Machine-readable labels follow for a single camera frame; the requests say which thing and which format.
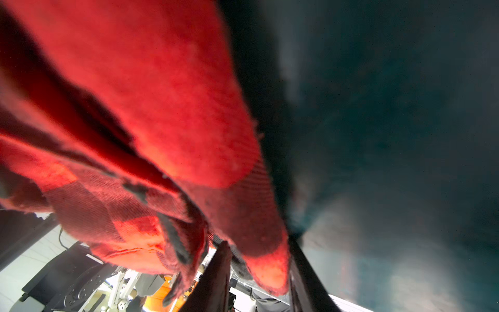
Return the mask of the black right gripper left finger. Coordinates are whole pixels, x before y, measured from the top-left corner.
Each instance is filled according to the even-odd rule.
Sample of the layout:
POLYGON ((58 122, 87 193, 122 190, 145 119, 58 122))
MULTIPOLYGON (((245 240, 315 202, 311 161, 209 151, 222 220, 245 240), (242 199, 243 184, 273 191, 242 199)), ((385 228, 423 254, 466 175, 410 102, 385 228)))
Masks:
POLYGON ((219 245, 205 273, 179 312, 227 312, 232 253, 229 244, 219 245))

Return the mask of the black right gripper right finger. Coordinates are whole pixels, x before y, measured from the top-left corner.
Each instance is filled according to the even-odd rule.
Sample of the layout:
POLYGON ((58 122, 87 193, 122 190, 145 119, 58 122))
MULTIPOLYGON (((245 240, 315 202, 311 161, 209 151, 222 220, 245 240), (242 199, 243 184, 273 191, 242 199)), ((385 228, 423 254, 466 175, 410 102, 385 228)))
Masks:
POLYGON ((290 248, 289 286, 291 311, 341 312, 328 295, 298 243, 288 242, 290 248))

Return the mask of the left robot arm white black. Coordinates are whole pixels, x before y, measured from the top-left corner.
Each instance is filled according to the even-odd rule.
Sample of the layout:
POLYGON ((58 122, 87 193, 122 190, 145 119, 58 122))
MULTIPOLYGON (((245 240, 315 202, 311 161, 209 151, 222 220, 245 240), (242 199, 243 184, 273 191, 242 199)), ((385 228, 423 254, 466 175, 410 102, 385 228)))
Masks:
POLYGON ((104 263, 89 247, 75 243, 52 259, 23 288, 11 311, 84 311, 117 266, 104 263))

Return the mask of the red black plaid shirt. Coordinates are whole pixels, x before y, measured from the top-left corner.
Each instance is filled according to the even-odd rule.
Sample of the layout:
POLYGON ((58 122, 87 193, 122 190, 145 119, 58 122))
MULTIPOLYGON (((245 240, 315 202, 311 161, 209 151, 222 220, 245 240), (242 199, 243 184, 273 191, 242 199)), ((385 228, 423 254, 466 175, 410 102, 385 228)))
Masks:
POLYGON ((215 1, 2 1, 1 206, 192 283, 210 234, 288 291, 287 231, 215 1))

